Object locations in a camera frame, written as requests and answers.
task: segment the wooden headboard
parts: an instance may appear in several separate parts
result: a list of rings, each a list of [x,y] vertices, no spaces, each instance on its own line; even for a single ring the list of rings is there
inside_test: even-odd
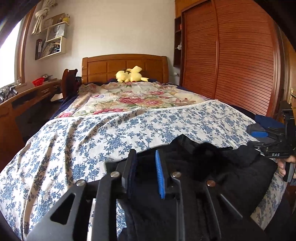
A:
[[[145,78],[168,83],[168,60],[166,56],[149,54],[109,54],[82,59],[82,84],[90,82],[106,83],[115,78],[120,70],[141,67]]]

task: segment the silver bolt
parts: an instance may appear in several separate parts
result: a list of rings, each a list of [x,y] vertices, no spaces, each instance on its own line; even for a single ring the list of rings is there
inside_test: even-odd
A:
[[[215,183],[215,181],[213,181],[213,180],[208,180],[208,181],[207,181],[207,186],[208,186],[208,187],[214,187],[214,186],[216,186],[216,183]]]
[[[173,172],[172,176],[175,178],[179,178],[181,176],[181,173],[180,172]]]
[[[119,177],[120,173],[119,172],[111,172],[111,177]]]
[[[83,185],[85,185],[86,184],[86,181],[85,180],[78,180],[77,182],[76,182],[76,186],[78,186],[78,187],[81,187],[81,186],[83,186]]]

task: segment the red bowl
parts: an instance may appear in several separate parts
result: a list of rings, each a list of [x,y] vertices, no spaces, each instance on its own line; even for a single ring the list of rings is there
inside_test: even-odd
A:
[[[42,85],[43,84],[44,80],[45,80],[45,78],[42,77],[42,78],[39,78],[39,79],[36,79],[36,80],[32,81],[32,83],[35,86],[39,86],[39,85]]]

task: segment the sliding wardrobe door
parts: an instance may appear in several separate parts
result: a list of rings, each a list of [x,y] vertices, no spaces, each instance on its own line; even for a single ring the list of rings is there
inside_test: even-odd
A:
[[[213,98],[215,94],[217,22],[211,1],[184,13],[184,68],[182,85]]]
[[[274,70],[275,26],[253,0],[215,0],[215,7],[219,32],[215,98],[271,115],[279,74]]]

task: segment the window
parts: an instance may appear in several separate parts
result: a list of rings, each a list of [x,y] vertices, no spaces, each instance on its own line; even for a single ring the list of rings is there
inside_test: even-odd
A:
[[[14,84],[17,40],[21,21],[14,27],[0,48],[0,88]]]

